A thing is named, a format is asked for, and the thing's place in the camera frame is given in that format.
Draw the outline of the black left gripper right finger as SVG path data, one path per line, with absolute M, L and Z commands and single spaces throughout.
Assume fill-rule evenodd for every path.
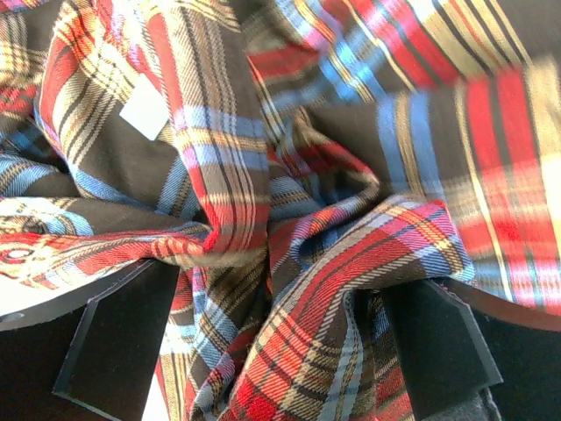
M 560 318 L 452 279 L 384 289 L 418 420 L 558 420 Z

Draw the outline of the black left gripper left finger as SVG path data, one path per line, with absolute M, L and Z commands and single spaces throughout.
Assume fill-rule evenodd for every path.
M 3 420 L 140 420 L 179 269 L 135 262 L 1 316 Z

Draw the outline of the brown multicolour plaid shirt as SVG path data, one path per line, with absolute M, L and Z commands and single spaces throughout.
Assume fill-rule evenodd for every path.
M 2 2 L 2 309 L 145 258 L 169 419 L 410 420 L 381 289 L 560 312 L 559 2 Z

